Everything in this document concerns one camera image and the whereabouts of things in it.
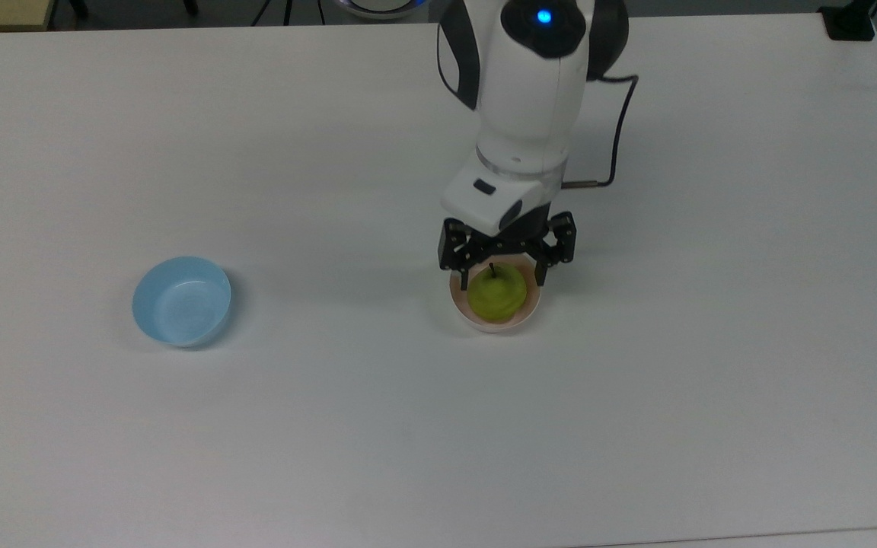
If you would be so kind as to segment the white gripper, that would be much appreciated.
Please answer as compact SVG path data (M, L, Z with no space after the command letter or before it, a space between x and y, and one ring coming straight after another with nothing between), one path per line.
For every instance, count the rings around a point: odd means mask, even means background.
M551 268L571 263L577 228L571 212L550 216L560 191L565 162L546 167L534 162L467 161L442 192L453 218L442 222L438 264L459 275L460 290L469 272L502 252L525 254L534 263L534 280L545 285Z

